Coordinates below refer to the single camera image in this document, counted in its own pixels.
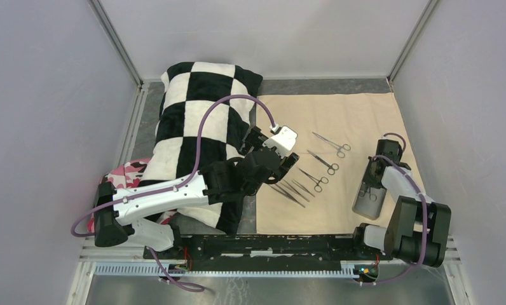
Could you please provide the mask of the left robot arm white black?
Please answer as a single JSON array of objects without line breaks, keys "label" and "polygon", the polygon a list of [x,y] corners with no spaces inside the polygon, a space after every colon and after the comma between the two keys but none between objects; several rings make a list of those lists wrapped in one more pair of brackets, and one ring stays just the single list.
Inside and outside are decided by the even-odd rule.
[{"label": "left robot arm white black", "polygon": [[114,247],[130,241],[161,252],[168,259],[182,254],[179,229],[151,222],[148,216],[184,207],[242,201],[265,184],[276,184],[298,161],[292,152],[297,133],[288,126],[265,137],[258,127],[246,135],[244,157],[216,161],[192,176],[150,186],[116,189],[99,184],[93,211],[94,244]]}]

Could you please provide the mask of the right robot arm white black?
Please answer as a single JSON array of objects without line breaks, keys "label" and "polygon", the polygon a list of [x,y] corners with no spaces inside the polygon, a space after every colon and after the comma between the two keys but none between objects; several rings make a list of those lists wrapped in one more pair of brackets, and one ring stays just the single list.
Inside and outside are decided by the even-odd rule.
[{"label": "right robot arm white black", "polygon": [[411,167],[401,160],[405,146],[383,137],[368,158],[353,212],[376,220],[387,195],[395,206],[387,226],[356,227],[350,249],[358,259],[369,258],[377,249],[410,264],[437,268],[445,258],[451,209],[420,189]]}]

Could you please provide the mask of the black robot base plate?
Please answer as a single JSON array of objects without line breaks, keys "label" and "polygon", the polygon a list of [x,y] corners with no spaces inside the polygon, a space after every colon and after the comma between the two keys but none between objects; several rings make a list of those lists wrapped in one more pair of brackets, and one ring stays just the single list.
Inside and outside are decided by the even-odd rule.
[{"label": "black robot base plate", "polygon": [[158,252],[160,261],[190,263],[192,271],[339,271],[341,262],[389,261],[380,250],[350,234],[182,236]]}]

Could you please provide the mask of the steel tweezers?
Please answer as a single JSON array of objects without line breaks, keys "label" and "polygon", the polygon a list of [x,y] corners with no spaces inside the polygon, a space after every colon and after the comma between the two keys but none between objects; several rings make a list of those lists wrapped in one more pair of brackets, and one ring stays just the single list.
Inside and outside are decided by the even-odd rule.
[{"label": "steel tweezers", "polygon": [[286,197],[287,199],[297,203],[299,206],[306,208],[301,202],[299,202],[295,197],[293,197],[289,192],[287,192],[284,188],[280,187],[277,184],[270,184],[270,187],[281,194],[282,196]]},{"label": "steel tweezers", "polygon": [[312,197],[315,197],[315,195],[309,191],[304,185],[302,185],[301,183],[299,183],[298,181],[296,181],[295,179],[292,179],[291,180],[293,184],[297,185],[298,187],[300,187],[302,190],[304,190],[306,193],[308,193],[309,195],[311,195]]},{"label": "steel tweezers", "polygon": [[288,183],[286,180],[283,180],[282,181],[282,184],[287,187],[288,189],[290,189],[291,191],[293,191],[295,194],[297,194],[298,196],[300,196],[301,198],[303,198],[305,201],[309,202],[309,199],[301,194],[294,186],[292,186],[290,183]]}]

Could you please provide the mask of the beige surgical wrap cloth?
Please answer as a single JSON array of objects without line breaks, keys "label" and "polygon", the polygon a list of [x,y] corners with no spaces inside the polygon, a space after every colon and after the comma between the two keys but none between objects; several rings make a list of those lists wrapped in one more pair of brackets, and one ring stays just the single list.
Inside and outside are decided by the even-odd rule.
[{"label": "beige surgical wrap cloth", "polygon": [[[393,140],[408,137],[399,106],[391,93],[352,95],[265,95],[262,102],[279,125],[286,125],[297,134],[293,150],[299,161],[284,177],[309,202],[279,183],[306,208],[263,186],[256,196],[256,229],[259,234],[338,234],[352,233],[367,219],[353,212],[352,206],[365,172],[368,157],[376,151],[384,135]],[[336,150],[312,134],[318,133],[337,144],[349,144],[351,150],[340,159]],[[329,163],[337,163],[334,175],[307,150]],[[303,169],[316,178],[327,177],[321,193],[301,173]],[[311,191],[312,197],[292,183],[295,179]]]}]

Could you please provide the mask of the steel forceps scissors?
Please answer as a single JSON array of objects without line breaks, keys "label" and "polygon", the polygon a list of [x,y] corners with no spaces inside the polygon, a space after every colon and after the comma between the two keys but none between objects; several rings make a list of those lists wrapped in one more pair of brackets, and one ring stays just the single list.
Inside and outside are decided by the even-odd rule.
[{"label": "steel forceps scissors", "polygon": [[301,168],[298,168],[298,170],[301,173],[303,173],[305,176],[307,176],[310,180],[313,181],[313,183],[314,183],[313,189],[317,193],[321,193],[322,192],[322,190],[323,190],[322,184],[328,184],[329,183],[329,179],[327,177],[316,178],[316,177],[314,177],[313,175],[309,174],[308,172],[304,171]]},{"label": "steel forceps scissors", "polygon": [[334,175],[339,170],[339,165],[337,163],[329,163],[310,150],[307,150],[307,152],[312,155],[317,161],[327,167],[327,173],[329,175]]},{"label": "steel forceps scissors", "polygon": [[346,156],[346,152],[350,151],[352,149],[349,144],[340,145],[340,144],[333,142],[332,140],[329,140],[329,139],[323,137],[322,135],[320,135],[318,133],[312,132],[312,134],[314,136],[316,136],[317,138],[319,138],[320,140],[324,141],[325,143],[329,144],[331,147],[333,147],[336,150],[336,156],[340,159],[343,159]]}]

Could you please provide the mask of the metal surgical instrument tray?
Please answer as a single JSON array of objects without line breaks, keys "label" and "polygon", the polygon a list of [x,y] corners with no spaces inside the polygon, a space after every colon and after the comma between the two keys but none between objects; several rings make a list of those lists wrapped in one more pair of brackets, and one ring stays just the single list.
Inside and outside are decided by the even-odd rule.
[{"label": "metal surgical instrument tray", "polygon": [[378,198],[376,201],[370,201],[368,197],[359,198],[357,192],[352,210],[356,214],[359,214],[365,218],[376,220],[379,218],[381,209],[383,207],[386,196],[386,189],[383,187],[380,180],[376,178],[375,174],[372,173],[370,165],[366,167],[363,178],[359,185],[359,189],[362,184],[366,184],[371,187],[371,191],[374,192]]}]

